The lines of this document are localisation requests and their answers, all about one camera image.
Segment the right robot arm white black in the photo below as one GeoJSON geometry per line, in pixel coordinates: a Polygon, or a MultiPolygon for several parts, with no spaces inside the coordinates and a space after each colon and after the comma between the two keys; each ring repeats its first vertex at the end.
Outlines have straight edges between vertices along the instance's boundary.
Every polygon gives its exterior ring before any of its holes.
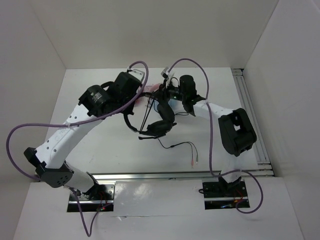
{"type": "Polygon", "coordinates": [[[253,125],[243,108],[229,109],[208,101],[197,93],[191,75],[180,77],[178,86],[172,84],[173,76],[163,73],[163,84],[159,88],[166,100],[180,101],[184,110],[194,117],[209,121],[209,171],[218,179],[218,190],[223,196],[230,196],[241,181],[242,167],[238,157],[249,151],[257,141],[253,125]],[[221,144],[230,155],[229,162],[219,174],[213,173],[214,123],[218,125],[221,144]]]}

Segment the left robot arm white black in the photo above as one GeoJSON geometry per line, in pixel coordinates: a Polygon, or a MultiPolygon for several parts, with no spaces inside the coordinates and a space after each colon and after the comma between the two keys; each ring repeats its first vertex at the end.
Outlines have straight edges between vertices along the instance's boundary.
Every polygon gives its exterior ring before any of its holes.
{"type": "Polygon", "coordinates": [[[98,184],[92,174],[71,166],[66,159],[107,114],[128,105],[142,86],[144,77],[144,72],[133,69],[120,72],[115,81],[90,86],[78,99],[78,104],[64,122],[65,127],[58,128],[37,148],[28,147],[23,154],[35,167],[40,180],[52,188],[73,188],[88,200],[103,192],[105,187],[98,184]]]}

